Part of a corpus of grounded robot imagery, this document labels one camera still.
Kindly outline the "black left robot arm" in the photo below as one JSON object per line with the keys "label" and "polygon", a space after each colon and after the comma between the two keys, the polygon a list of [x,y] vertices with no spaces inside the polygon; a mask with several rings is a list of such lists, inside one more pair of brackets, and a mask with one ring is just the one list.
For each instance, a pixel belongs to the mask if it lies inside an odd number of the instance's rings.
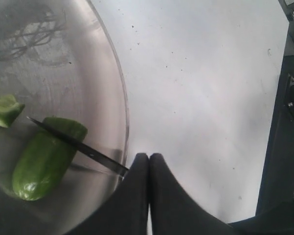
{"label": "black left robot arm", "polygon": [[129,152],[160,152],[197,202],[227,221],[294,189],[294,118],[275,0],[94,0],[116,42]]}

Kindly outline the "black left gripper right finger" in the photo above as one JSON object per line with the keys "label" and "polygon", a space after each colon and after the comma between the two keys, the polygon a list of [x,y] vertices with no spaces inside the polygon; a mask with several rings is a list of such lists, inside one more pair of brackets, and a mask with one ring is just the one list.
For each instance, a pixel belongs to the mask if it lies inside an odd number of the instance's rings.
{"label": "black left gripper right finger", "polygon": [[202,209],[182,188],[160,153],[149,159],[154,235],[233,235],[235,230]]}

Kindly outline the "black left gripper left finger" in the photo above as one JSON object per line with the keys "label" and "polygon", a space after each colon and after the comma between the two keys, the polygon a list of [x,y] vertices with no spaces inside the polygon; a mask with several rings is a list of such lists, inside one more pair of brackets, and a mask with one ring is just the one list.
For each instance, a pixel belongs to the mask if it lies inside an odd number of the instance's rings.
{"label": "black left gripper left finger", "polygon": [[149,159],[138,153],[114,193],[69,235],[146,235]]}

